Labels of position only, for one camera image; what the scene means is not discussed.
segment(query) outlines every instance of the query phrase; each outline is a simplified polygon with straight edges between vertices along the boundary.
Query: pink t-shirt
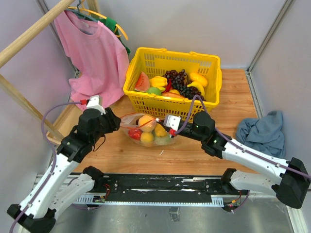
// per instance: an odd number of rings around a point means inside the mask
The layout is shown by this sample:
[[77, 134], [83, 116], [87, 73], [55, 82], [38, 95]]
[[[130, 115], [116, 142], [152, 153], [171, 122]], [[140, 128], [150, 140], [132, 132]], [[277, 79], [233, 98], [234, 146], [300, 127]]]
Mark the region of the pink t-shirt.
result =
[[100, 95], [103, 107], [120, 99], [129, 61], [125, 47], [113, 32], [99, 21], [79, 19], [70, 11], [62, 12], [54, 22], [66, 56], [82, 73], [78, 79], [69, 79], [71, 99], [80, 101]]

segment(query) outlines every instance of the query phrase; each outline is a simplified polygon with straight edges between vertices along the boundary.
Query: wooden clothing rack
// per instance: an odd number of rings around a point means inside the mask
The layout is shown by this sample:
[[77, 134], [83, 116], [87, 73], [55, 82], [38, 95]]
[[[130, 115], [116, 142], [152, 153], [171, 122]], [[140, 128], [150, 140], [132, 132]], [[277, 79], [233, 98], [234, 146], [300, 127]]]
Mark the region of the wooden clothing rack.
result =
[[[43, 29], [45, 29], [53, 20], [64, 10], [66, 10], [74, 0], [61, 0], [57, 5], [50, 9], [42, 18], [34, 23], [8, 47], [0, 52], [0, 68], [3, 67], [12, 57], [14, 57], [23, 47], [34, 39]], [[89, 9], [99, 12], [97, 0], [87, 0]], [[10, 83], [0, 74], [0, 87], [23, 109], [30, 113], [39, 121], [43, 115]], [[44, 121], [45, 127], [58, 140], [63, 139], [63, 135], [48, 121]]]

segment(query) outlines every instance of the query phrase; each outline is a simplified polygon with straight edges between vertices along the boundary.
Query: yellow plastic crate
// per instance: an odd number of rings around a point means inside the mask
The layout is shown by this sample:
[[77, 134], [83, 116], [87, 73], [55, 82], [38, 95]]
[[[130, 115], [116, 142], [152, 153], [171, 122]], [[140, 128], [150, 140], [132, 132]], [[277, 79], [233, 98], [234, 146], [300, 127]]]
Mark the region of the yellow plastic crate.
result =
[[[135, 57], [131, 61], [123, 87], [124, 93], [130, 98], [136, 112], [156, 117], [173, 114], [181, 116], [183, 120], [186, 119], [191, 100], [157, 96], [134, 90], [141, 72], [147, 74], [151, 79], [154, 76], [162, 76], [167, 70], [172, 69], [177, 70], [177, 72], [185, 69], [188, 74], [197, 72], [206, 77], [208, 86], [205, 88], [206, 101], [204, 104], [208, 111], [218, 105], [219, 92], [222, 86], [222, 72], [218, 56], [141, 47], [137, 49]], [[196, 100], [190, 121], [192, 121], [195, 113], [202, 110], [200, 101]]]

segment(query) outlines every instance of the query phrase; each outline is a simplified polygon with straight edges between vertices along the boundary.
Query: clear plastic bag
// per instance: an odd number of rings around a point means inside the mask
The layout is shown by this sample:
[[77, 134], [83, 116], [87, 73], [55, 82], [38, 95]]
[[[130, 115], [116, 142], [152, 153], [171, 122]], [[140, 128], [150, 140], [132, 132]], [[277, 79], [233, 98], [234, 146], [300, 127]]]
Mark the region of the clear plastic bag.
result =
[[143, 113], [131, 113], [121, 117], [120, 127], [134, 142], [145, 147], [170, 145], [175, 138], [156, 122], [156, 119]]

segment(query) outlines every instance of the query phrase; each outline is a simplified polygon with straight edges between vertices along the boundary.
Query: crumpled gray-blue cloth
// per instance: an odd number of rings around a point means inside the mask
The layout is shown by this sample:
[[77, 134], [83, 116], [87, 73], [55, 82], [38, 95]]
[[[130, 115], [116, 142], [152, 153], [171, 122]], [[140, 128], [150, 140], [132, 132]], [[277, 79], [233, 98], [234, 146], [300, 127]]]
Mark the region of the crumpled gray-blue cloth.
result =
[[284, 158], [282, 126], [283, 115], [280, 111], [269, 112], [261, 119], [247, 118], [238, 125], [236, 140], [265, 154]]

